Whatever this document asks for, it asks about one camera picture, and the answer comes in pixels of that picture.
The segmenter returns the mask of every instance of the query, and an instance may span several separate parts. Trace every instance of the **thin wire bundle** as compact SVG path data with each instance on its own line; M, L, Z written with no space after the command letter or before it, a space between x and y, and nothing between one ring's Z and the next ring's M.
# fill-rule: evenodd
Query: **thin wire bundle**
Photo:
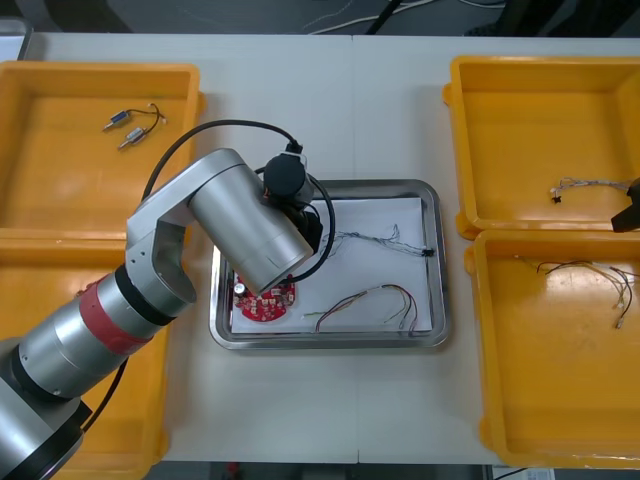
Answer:
M414 257L428 257L430 255L433 255L433 250L425 246L414 247L413 245L409 245L408 243L398 241L398 239L400 238L400 229L398 228L398 225L395 224L393 226L391 236L388 238L370 237L369 235L364 235L360 232L336 232L335 240L333 241L333 249L331 250L331 254L329 255L329 257L333 257L336 253L338 253L338 250L340 250L344 241L349 238L357 238L368 242L374 242L384 248L388 248L389 250L394 250L396 252L404 253L406 255L411 255ZM326 242L326 240L327 236L325 235L322 238L322 241Z
M547 268L543 268L544 265L555 265L555 267L547 269ZM625 270L620 270L619 268L611 265L606 265L604 263L599 263L599 262L591 262L588 260L575 260L571 262L541 262L537 266L536 265L533 265L533 266L536 268L536 272L540 273L541 271L544 271L545 275L550 275L551 273L557 270L577 267L577 268L587 268L592 272L605 278L607 281L609 281L613 285L613 287L618 292L618 300L616 303L613 304L612 308L622 309L622 313L616 319L616 323L614 324L616 329L622 328L622 325L624 324L624 320L625 320L625 315L627 314L627 312L631 308L631 304L633 303L633 290L631 288L631 285L633 285L633 283L629 282L629 278L627 277L627 275L631 275L632 277L640 277L640 274L627 272ZM625 293L629 294L628 299L625 299Z
M160 112L160 109L158 108L158 106L155 103L150 103L149 106L153 107L153 109L154 109L153 112L149 112L147 110L138 110L137 108L129 108L128 110L125 110L125 112L127 112L127 113L140 113L142 115L155 115L156 119L153 122L153 125L151 125L149 128L146 129L146 135L151 133L151 131L154 128L156 128L156 126L158 125L158 122L160 121L160 119L162 119L162 123L167 123L167 117L165 117Z
M560 203L562 201L560 192L569 188L592 187L595 185L600 185L605 187L617 188L618 190L623 190L626 192L629 189L630 183L631 182L612 182L611 180L580 180L573 177L564 177L562 180L560 180L560 184L557 187L553 187L551 189L551 194L553 195L552 200L554 203Z
M361 298L369 295L371 292L374 292L376 290L381 290L381 289L392 289L400 292L402 294L402 300L404 302L402 308L398 310L396 313L394 313L391 317L386 319L384 323L389 323L395 318L398 318L399 316L401 316L400 323L398 324L398 329L403 330L405 321L409 316L409 313L411 313L411 311L413 310L413 318L411 320L411 325L409 326L409 332L413 332L418 323L418 305L416 304L416 299L413 298L413 295L411 295L411 293L409 293L405 288L393 283L379 285L377 287L369 288L367 290L362 290L361 292L358 292L354 295L345 297L342 300L338 301L333 307L331 307L326 312L316 312L316 313L307 314L307 315L321 315L321 317L316 322L315 332L320 333L320 325L322 324L322 322L324 322L327 318L329 318L334 313L338 313L342 310L345 310L346 308L349 308L351 305L356 303Z

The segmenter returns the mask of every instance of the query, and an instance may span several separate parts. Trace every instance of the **floor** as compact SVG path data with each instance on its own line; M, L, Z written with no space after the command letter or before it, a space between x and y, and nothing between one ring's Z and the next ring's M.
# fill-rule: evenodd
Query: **floor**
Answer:
M36 30L58 30L49 18L45 0L15 1ZM387 0L105 1L135 33L247 34L312 33L353 19L377 15L387 3ZM476 1L491 3L489 0ZM549 27L572 12L575 3L576 0L566 0ZM499 14L499 9L473 7L460 0L434 0L394 15L380 34L463 35L471 28L495 21ZM362 34L370 23L349 26L335 33ZM640 36L640 12L630 18L616 36Z
M44 0L16 0L23 14L38 31L58 31L49 17ZM377 15L387 0L108 0L113 11L135 33L218 33L218 34L308 34ZM575 0L567 0L549 26L572 11ZM494 22L499 9L478 8L459 0L435 0L392 17L380 31L383 35L464 35L471 28ZM362 34L370 22L335 31ZM634 15L616 36L640 37L640 13ZM244 480L294 480L336 478L348 470L350 477L362 480L481 480L480 466L395 466L357 465L302 466L247 464ZM147 480L218 480L225 478L226 465L204 462L162 462ZM565 470L557 480L630 480L640 472Z

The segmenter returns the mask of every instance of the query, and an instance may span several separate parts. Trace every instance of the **electronic component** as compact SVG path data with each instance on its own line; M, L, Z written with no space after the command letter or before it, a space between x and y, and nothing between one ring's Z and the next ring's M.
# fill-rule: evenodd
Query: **electronic component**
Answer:
M111 121L104 126L102 131L106 132L110 128L127 123L130 119L131 115L129 115L129 112L127 110L121 110L111 117Z
M242 311L242 315L254 322L273 322L287 313L287 308L296 301L295 284L278 284L264 292L254 295L236 275L233 286L233 305Z
M147 130L141 127L134 128L131 132L124 137L124 142L118 145L118 150L122 150L127 145L135 145L140 142L147 134Z
M149 103L148 106L153 107L154 111L149 112L146 110L138 110L135 108L130 108L128 110L121 110L118 113L116 113L114 116L112 116L111 121L104 126L104 128L102 129L103 132L113 127L128 123L128 121L131 119L132 113L139 113L142 115L153 115L156 117L155 121L153 122L153 125L151 125L150 127L148 128L136 127L131 132L129 132L127 136L124 138L124 141L118 146L118 150L122 150L128 145L136 145L140 143L147 135L151 133L151 131L154 128L156 128L160 120L162 120L162 123L167 123L167 117L165 117L160 112L160 109L155 103Z

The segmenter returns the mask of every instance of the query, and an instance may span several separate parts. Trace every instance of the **black plug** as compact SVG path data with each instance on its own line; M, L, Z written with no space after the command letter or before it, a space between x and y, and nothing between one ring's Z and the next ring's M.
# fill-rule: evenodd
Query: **black plug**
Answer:
M285 148L284 151L300 155L302 153L302 145L300 145L298 142L289 142L287 148Z

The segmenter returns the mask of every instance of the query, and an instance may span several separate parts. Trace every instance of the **yellow tray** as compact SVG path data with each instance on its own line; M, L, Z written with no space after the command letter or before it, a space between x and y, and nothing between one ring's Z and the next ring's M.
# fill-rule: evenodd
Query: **yellow tray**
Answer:
M460 234L487 229L611 230L629 205L607 187L550 189L563 177L640 176L640 59L460 57L451 112Z
M606 279L584 268L536 273L538 262L577 259L640 273L640 235L489 230L467 250L481 436L511 466L640 468L640 303L616 330Z
M151 170L196 124L198 83L191 65L0 65L0 238L124 239ZM149 110L150 102L168 122L118 151L127 133L154 118L102 128L117 112ZM188 142L176 152L156 185L188 165L193 148Z
M203 97L191 65L7 62L0 65L0 338L20 336L124 260L126 219L165 150L196 125ZM167 117L118 151L134 116L103 133L120 110ZM188 142L156 186L187 166ZM140 479L168 447L162 428L167 330L136 353L114 397L61 479ZM112 376L84 401L95 409Z

